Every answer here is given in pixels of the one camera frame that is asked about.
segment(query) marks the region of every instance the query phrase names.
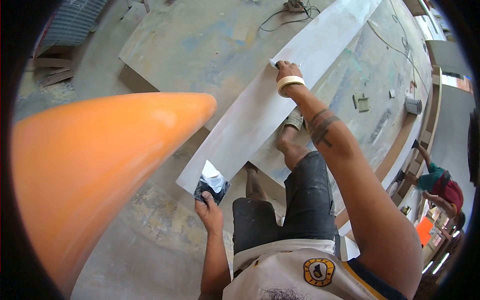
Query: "concrete floor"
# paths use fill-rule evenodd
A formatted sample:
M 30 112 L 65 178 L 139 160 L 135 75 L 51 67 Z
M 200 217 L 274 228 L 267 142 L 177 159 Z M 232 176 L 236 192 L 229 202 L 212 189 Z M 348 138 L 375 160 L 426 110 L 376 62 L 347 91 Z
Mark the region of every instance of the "concrete floor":
M 168 9 L 163 1 L 151 8 Z M 73 101 L 157 90 L 118 58 L 130 34 L 146 15 L 143 4 L 111 1 L 98 29 L 74 51 L 72 81 L 39 88 L 46 70 L 26 72 L 16 103 L 15 120 Z M 196 299 L 200 294 L 206 231 L 193 210 L 193 197 L 175 184 L 196 149 L 208 135 L 200 129 L 140 188 L 110 224 L 76 282 L 71 299 Z M 260 172 L 260 180 L 276 212 L 285 213 L 285 193 Z M 245 196 L 246 172 L 231 181 L 220 204 L 224 243 L 233 262 L 232 203 Z

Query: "orange panel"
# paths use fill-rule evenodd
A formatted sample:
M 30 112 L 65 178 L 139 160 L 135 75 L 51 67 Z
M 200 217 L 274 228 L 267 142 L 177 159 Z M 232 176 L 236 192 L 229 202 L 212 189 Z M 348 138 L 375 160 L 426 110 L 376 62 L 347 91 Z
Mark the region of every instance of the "orange panel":
M 15 125 L 13 180 L 22 220 L 67 298 L 123 205 L 215 110 L 208 94 L 143 93 L 62 105 Z
M 428 241 L 430 241 L 430 238 L 432 237 L 430 235 L 430 230 L 432 228 L 433 228 L 433 223 L 428 218 L 422 217 L 416 229 L 420 237 L 420 242 L 422 243 L 423 246 L 425 246 L 428 243 Z

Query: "fluorescent light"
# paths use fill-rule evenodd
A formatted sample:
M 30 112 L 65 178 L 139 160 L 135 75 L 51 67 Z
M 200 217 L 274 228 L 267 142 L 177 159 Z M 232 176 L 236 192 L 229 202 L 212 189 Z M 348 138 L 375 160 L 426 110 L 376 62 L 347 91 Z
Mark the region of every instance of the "fluorescent light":
M 429 262 L 429 264 L 427 265 L 427 267 L 425 269 L 423 269 L 423 271 L 421 272 L 422 274 L 425 273 L 428 268 L 430 268 L 430 266 L 433 264 L 433 261 Z
M 445 256 L 443 257 L 442 261 L 438 264 L 438 266 L 435 268 L 435 270 L 433 271 L 433 275 L 435 275 L 435 273 L 437 273 L 437 271 L 440 269 L 440 267 L 444 264 L 445 260 L 447 259 L 447 257 L 450 255 L 450 253 L 447 253 L 445 254 Z

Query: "masking tape roll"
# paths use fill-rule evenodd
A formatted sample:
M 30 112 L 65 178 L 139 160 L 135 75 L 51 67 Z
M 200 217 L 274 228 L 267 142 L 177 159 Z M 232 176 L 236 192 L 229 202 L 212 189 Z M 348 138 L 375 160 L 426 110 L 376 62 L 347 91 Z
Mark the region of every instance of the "masking tape roll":
M 303 84 L 305 85 L 305 82 L 303 79 L 299 76 L 285 76 L 282 79 L 280 79 L 276 83 L 276 88 L 278 90 L 278 94 L 282 96 L 283 98 L 289 98 L 287 94 L 282 90 L 284 86 L 289 85 L 289 84 Z

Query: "electrical cable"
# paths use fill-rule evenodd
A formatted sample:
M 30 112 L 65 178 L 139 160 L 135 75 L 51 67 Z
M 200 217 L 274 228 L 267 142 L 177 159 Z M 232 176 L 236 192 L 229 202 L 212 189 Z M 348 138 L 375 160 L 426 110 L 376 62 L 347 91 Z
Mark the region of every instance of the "electrical cable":
M 381 39 L 381 41 L 383 41 L 387 46 L 389 46 L 390 48 L 392 48 L 393 50 L 397 51 L 398 53 L 401 53 L 403 54 L 412 64 L 413 68 L 415 69 L 415 71 L 417 71 L 418 75 L 419 75 L 419 78 L 421 80 L 421 83 L 423 85 L 423 88 L 425 89 L 425 91 L 427 92 L 427 94 L 429 93 L 429 90 L 427 89 L 427 85 L 425 84 L 425 82 L 423 81 L 421 75 L 420 75 L 420 72 L 419 70 L 417 69 L 417 67 L 415 66 L 415 64 L 413 63 L 413 52 L 411 51 L 410 49 L 410 44 L 408 43 L 408 39 L 407 39 L 407 33 L 405 31 L 405 29 L 403 28 L 403 25 L 402 23 L 398 20 L 398 16 L 396 14 L 396 11 L 395 11 L 395 7 L 393 6 L 393 3 L 392 1 L 390 0 L 390 4 L 392 5 L 392 8 L 393 8 L 393 11 L 394 11 L 394 14 L 392 15 L 392 18 L 393 20 L 398 23 L 400 25 L 400 27 L 402 27 L 402 30 L 403 30 L 403 33 L 405 35 L 405 37 L 402 37 L 402 44 L 403 44 L 403 47 L 405 48 L 405 50 L 407 50 L 407 54 L 403 53 L 402 51 L 398 50 L 397 48 L 393 47 L 392 45 L 390 45 L 387 41 L 385 41 L 379 34 L 378 32 L 375 30 L 375 28 L 373 27 L 372 23 L 367 20 L 367 23 L 368 25 L 370 26 L 370 29 L 372 29 L 372 31 L 378 36 L 379 39 Z M 415 72 L 413 72 L 413 81 L 415 82 Z M 413 97 L 415 98 L 415 89 L 413 89 Z
M 258 29 L 261 29 L 263 31 L 267 31 L 267 32 L 273 32 L 275 30 L 277 30 L 279 27 L 285 25 L 285 24 L 289 24 L 289 23 L 296 23 L 296 22 L 303 22 L 303 21 L 307 21 L 308 19 L 314 19 L 312 18 L 312 10 L 316 10 L 318 11 L 318 14 L 320 14 L 320 10 L 316 7 L 316 6 L 312 6 L 310 5 L 310 0 L 307 1 L 307 7 L 304 7 L 303 10 L 305 11 L 305 13 L 307 14 L 307 17 L 305 19 L 300 19 L 300 20 L 294 20 L 294 21 L 288 21 L 288 22 L 284 22 L 280 25 L 278 25 L 277 27 L 275 27 L 275 29 L 273 30 L 267 30 L 267 29 L 264 29 L 262 28 L 263 25 L 265 25 L 265 23 L 267 23 L 271 18 L 273 18 L 274 16 L 278 15 L 279 13 L 282 13 L 282 12 L 289 12 L 289 10 L 281 10 L 281 11 L 278 11 L 278 12 L 275 12 L 274 14 L 272 14 L 271 16 L 268 17 L 268 19 L 265 20 L 265 22 L 263 22 L 262 24 L 260 24 L 260 26 L 258 27 Z

